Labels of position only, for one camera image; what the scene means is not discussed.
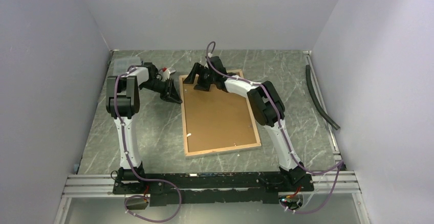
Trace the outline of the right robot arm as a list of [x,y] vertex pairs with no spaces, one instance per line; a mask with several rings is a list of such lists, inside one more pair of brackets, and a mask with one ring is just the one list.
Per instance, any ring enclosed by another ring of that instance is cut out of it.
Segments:
[[206,65],[196,62],[183,83],[195,84],[195,90],[205,92],[215,85],[219,90],[246,98],[256,122],[266,129],[277,151],[282,186],[289,191],[300,186],[306,171],[290,140],[285,106],[272,82],[254,82],[228,72],[220,58],[214,56],[207,57]]

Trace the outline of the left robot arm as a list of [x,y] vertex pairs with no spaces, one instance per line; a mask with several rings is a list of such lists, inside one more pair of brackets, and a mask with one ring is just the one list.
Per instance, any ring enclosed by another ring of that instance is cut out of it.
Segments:
[[142,192],[147,184],[136,132],[136,115],[141,107],[139,91],[147,89],[159,94],[165,102],[182,104],[170,77],[175,72],[174,68],[158,69],[153,63],[145,62],[107,78],[106,110],[114,119],[121,153],[117,180],[126,181],[133,193]]

